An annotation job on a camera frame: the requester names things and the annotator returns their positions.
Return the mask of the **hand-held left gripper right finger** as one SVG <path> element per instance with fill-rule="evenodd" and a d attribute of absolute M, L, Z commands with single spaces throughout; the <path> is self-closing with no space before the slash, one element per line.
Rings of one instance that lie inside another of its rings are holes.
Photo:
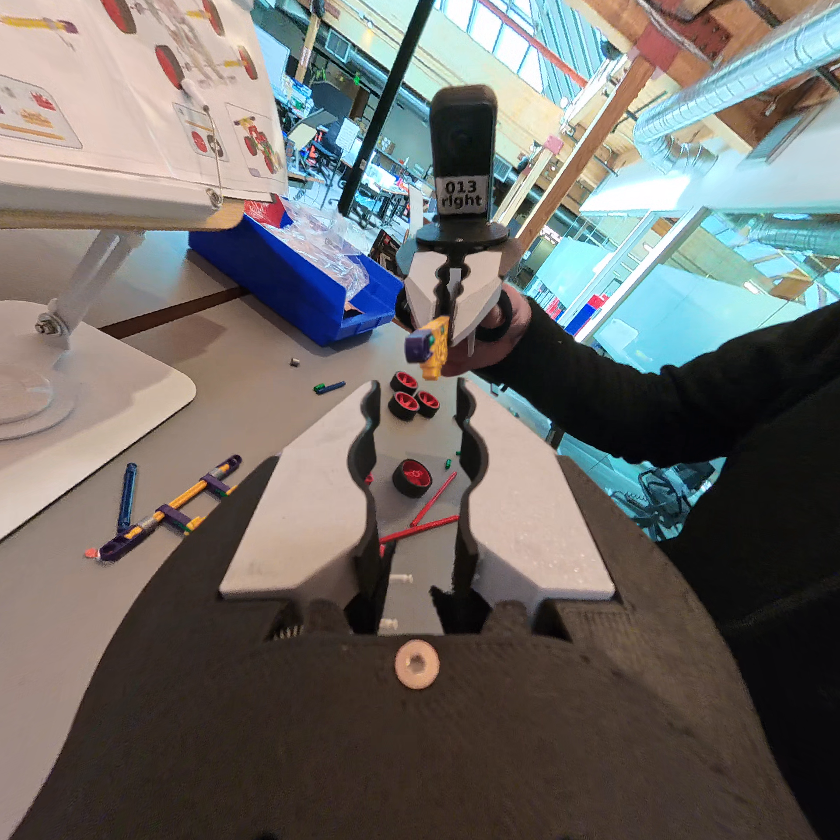
<path fill-rule="evenodd" d="M 609 602 L 616 585 L 555 449 L 497 399 L 458 379 L 460 500 L 452 594 L 471 608 L 518 602 L 535 624 L 543 603 Z"/>

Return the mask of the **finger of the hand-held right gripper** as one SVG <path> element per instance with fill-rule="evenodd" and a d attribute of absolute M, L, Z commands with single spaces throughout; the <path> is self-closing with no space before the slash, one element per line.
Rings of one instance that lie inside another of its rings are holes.
<path fill-rule="evenodd" d="M 451 315 L 451 344 L 473 333 L 501 294 L 501 251 L 480 251 L 464 258 L 464 268 Z"/>
<path fill-rule="evenodd" d="M 437 251 L 417 251 L 404 280 L 408 314 L 404 320 L 409 330 L 423 329 L 439 318 L 451 318 L 448 282 L 438 272 L 447 272 L 448 258 Z"/>

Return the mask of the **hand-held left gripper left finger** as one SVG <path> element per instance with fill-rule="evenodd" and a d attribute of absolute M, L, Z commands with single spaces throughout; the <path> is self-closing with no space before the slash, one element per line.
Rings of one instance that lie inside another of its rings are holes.
<path fill-rule="evenodd" d="M 370 381 L 280 452 L 219 585 L 226 600 L 329 601 L 355 632 L 377 632 L 382 557 L 375 500 L 382 389 Z"/>

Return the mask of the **yellow connector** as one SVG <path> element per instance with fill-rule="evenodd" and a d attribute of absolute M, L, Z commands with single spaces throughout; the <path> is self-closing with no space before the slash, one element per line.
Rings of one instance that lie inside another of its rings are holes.
<path fill-rule="evenodd" d="M 440 316 L 419 330 L 421 356 L 419 362 L 423 379 L 437 381 L 448 360 L 449 316 Z"/>

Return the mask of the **person's right forearm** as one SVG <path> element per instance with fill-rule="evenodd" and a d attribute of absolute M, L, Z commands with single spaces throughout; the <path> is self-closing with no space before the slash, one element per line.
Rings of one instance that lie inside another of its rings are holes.
<path fill-rule="evenodd" d="M 494 364 L 505 385 L 584 443 L 630 463 L 729 456 L 753 430 L 838 385 L 839 305 L 752 331 L 658 373 L 599 355 L 526 299 L 530 320 Z"/>

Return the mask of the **person's right hand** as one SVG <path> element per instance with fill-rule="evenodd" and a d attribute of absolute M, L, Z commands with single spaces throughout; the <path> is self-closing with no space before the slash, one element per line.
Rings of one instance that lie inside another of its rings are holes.
<path fill-rule="evenodd" d="M 488 311 L 480 327 L 492 332 L 507 326 L 506 332 L 496 341 L 488 342 L 478 337 L 477 329 L 475 334 L 451 347 L 442 370 L 443 377 L 456 377 L 498 364 L 515 349 L 528 330 L 532 310 L 527 298 L 507 282 L 501 288 L 499 303 Z"/>

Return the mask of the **black pole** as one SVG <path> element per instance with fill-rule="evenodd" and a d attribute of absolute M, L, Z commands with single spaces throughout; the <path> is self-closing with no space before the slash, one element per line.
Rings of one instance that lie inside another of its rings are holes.
<path fill-rule="evenodd" d="M 434 1 L 418 1 L 416 3 L 409 25 L 396 52 L 392 68 L 385 81 L 371 124 L 364 136 L 352 169 L 348 173 L 341 198 L 338 202 L 338 211 L 343 217 L 350 216 L 353 200 L 361 186 L 364 172 L 375 150 L 375 144 L 384 128 L 385 121 L 390 115 L 394 100 L 403 84 L 406 70 L 414 57 L 418 42 L 434 8 L 434 4 Z"/>

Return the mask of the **clear plastic bag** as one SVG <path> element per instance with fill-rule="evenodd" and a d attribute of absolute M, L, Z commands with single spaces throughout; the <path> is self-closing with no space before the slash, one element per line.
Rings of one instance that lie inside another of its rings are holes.
<path fill-rule="evenodd" d="M 346 304 L 369 285 L 362 253 L 347 239 L 347 220 L 336 210 L 278 198 L 271 203 L 248 200 L 245 214 L 338 283 Z"/>

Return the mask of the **blue storage bin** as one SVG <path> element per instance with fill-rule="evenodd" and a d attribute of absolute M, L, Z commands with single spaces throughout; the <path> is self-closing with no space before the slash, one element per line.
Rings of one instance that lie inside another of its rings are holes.
<path fill-rule="evenodd" d="M 356 246 L 350 239 L 349 227 L 346 238 Z M 230 229 L 191 232 L 188 244 L 320 346 L 390 322 L 398 291 L 403 287 L 393 273 L 357 247 L 370 282 L 346 304 L 344 289 L 338 283 L 246 214 Z"/>

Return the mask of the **white document stand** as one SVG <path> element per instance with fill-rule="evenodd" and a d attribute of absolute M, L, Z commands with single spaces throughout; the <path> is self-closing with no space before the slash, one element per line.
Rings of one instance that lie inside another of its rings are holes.
<path fill-rule="evenodd" d="M 2 301 L 2 537 L 182 410 L 193 381 L 84 323 L 149 230 L 232 228 L 254 190 L 61 164 L 2 163 L 2 230 L 95 228 L 66 288 L 48 305 Z"/>

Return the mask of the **instruction sheet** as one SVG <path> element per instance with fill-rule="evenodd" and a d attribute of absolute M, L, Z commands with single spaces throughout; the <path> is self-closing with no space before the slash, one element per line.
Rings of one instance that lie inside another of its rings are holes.
<path fill-rule="evenodd" d="M 2 2 L 2 202 L 288 194 L 254 2 Z"/>

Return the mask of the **wooden support post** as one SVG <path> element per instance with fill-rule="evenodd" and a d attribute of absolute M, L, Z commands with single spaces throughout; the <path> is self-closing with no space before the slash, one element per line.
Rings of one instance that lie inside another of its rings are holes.
<path fill-rule="evenodd" d="M 643 56 L 635 55 L 624 78 L 605 101 L 581 140 L 563 163 L 549 189 L 540 197 L 524 225 L 520 227 L 512 250 L 515 259 L 522 257 L 532 245 L 534 239 L 561 205 L 573 183 L 590 163 L 654 72 L 655 66 Z"/>

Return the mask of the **silver ventilation duct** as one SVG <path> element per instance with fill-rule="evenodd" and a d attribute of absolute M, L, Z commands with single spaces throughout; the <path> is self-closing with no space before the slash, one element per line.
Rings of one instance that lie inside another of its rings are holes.
<path fill-rule="evenodd" d="M 648 108 L 635 124 L 641 157 L 658 172 L 706 175 L 718 161 L 676 132 L 839 57 L 839 4 L 819 2 L 695 85 Z"/>

